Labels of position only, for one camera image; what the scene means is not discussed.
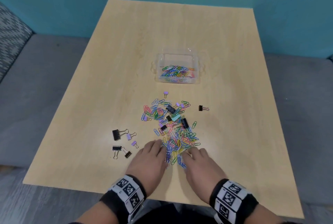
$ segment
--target wristband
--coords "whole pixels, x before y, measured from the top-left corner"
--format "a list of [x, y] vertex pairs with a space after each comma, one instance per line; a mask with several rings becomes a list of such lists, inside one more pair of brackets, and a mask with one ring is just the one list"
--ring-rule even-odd
[[257, 205], [256, 198], [242, 185], [226, 178], [218, 182], [210, 196], [210, 206], [224, 224], [243, 224]]
[[127, 224], [139, 211], [147, 198], [141, 182], [132, 175], [125, 175], [108, 189], [102, 201], [117, 216], [119, 224]]

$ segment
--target patterned cushion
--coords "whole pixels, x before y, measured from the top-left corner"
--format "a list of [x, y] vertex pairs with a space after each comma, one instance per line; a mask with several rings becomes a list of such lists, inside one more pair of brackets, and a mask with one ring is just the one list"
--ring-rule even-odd
[[0, 2], [0, 81], [31, 35], [32, 30]]

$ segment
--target pile of paper clips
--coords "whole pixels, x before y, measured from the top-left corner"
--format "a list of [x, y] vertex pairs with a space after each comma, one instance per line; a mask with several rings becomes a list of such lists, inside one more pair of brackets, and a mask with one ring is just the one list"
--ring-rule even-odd
[[163, 138], [163, 145], [167, 148], [166, 161], [169, 165], [177, 162], [181, 167], [186, 168], [180, 154], [192, 146], [201, 144], [196, 142], [199, 138], [193, 132], [197, 122], [195, 121], [191, 127], [185, 116], [182, 115], [191, 104], [182, 100], [181, 104], [177, 102], [172, 106], [171, 100], [156, 98], [151, 105], [151, 107], [144, 106], [141, 120], [151, 121], [154, 119], [159, 121], [159, 128], [154, 129], [154, 132]]
[[195, 69], [193, 68], [186, 68], [184, 66], [166, 66], [162, 69], [163, 73], [161, 77], [164, 77], [164, 80], [169, 82], [189, 82], [188, 78], [194, 78]]

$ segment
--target hand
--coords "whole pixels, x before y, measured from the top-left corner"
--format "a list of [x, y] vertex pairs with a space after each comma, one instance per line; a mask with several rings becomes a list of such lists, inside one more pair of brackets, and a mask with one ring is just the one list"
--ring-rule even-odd
[[143, 185], [147, 197], [157, 188], [168, 163], [167, 148], [162, 147], [162, 140], [148, 142], [143, 149], [135, 155], [126, 170], [126, 174], [135, 176]]
[[192, 147], [184, 151], [182, 157], [186, 164], [186, 179], [192, 190], [202, 201], [209, 204], [215, 186], [220, 180], [227, 178], [227, 175], [208, 156], [205, 149]]

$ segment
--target wooden table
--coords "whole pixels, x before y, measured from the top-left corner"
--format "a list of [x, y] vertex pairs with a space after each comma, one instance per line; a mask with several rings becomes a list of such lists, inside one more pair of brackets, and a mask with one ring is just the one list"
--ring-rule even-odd
[[[195, 48], [200, 83], [155, 81], [163, 48]], [[228, 176], [278, 215], [302, 209], [252, 9], [109, 0], [24, 183], [104, 193], [137, 149], [114, 129], [136, 132], [139, 147], [157, 136], [141, 121], [155, 98], [192, 104], [201, 147]], [[198, 111], [198, 105], [210, 111]], [[113, 159], [113, 145], [125, 146]], [[179, 165], [169, 168], [152, 199], [204, 205]]]

